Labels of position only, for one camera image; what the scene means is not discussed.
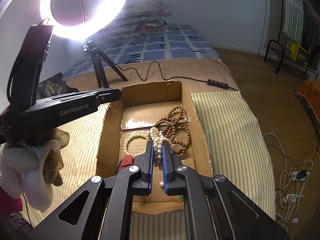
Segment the gloved left hand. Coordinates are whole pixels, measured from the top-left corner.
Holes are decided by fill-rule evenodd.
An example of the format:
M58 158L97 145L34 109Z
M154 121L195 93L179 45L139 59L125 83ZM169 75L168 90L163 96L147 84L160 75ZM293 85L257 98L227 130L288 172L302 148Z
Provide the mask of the gloved left hand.
M25 140L1 145L1 200L8 201L8 213L22 210L23 195L33 209L47 211L53 186L63 184L61 149L68 145L69 133L55 128L34 139L35 145Z

